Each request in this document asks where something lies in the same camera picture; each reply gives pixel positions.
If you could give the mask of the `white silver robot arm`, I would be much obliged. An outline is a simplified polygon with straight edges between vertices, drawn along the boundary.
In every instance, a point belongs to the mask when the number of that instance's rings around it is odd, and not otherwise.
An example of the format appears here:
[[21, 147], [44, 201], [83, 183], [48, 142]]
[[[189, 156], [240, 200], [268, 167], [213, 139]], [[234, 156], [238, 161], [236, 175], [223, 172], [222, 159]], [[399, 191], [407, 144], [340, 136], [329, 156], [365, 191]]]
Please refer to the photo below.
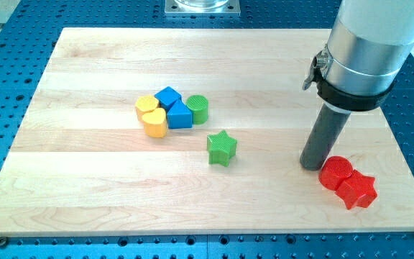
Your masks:
[[376, 109], [414, 47], [414, 0], [343, 0], [303, 88], [336, 109]]

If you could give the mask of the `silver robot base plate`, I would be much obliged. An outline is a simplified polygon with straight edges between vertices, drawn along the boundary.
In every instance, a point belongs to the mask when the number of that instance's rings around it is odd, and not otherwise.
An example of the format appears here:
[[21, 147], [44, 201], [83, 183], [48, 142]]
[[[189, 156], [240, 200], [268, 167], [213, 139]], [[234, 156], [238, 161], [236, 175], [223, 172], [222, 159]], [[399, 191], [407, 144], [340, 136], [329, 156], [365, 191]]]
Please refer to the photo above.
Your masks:
[[164, 10], [169, 17], [241, 13], [240, 0], [165, 0]]

